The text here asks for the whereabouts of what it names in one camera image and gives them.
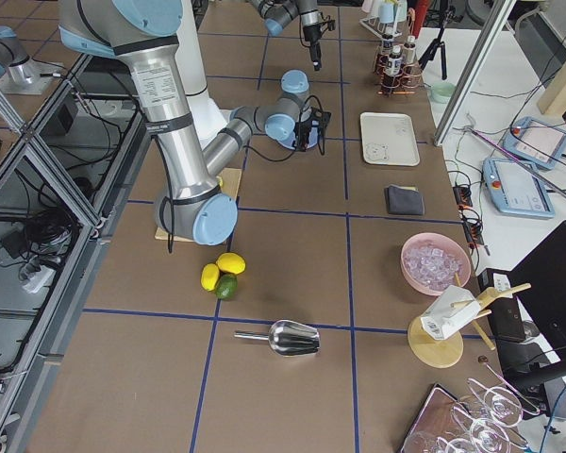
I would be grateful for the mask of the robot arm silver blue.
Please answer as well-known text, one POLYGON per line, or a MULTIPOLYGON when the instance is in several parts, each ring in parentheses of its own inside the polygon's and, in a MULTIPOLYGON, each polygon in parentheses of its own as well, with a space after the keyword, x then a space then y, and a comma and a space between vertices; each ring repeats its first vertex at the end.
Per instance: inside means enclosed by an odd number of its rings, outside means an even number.
POLYGON ((322 69, 320 41, 325 32, 336 28, 336 21, 323 14, 317 0, 251 0, 250 4, 263 19, 269 35, 273 37, 279 36, 298 18, 301 44, 309 51, 313 69, 322 69))
POLYGON ((217 245, 231 235, 237 205, 217 176, 255 134, 297 151, 325 140, 330 116, 299 70, 283 75, 272 105, 223 116, 208 94, 188 1, 62 1, 59 32, 70 49, 127 66, 166 172, 155 219, 173 236, 217 245))

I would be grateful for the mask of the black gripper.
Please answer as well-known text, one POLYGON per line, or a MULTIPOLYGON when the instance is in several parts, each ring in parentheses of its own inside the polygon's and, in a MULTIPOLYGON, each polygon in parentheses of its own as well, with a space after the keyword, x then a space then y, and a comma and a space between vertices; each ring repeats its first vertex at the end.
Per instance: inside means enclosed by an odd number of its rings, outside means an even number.
POLYGON ((333 31, 336 22, 322 12, 308 12, 300 15, 303 41, 309 45, 310 59, 315 71, 322 69, 320 39, 326 31, 333 31))
POLYGON ((308 117, 295 125, 292 143, 298 151, 306 151, 309 144, 318 144, 325 137, 331 113, 320 108, 311 108, 308 117))

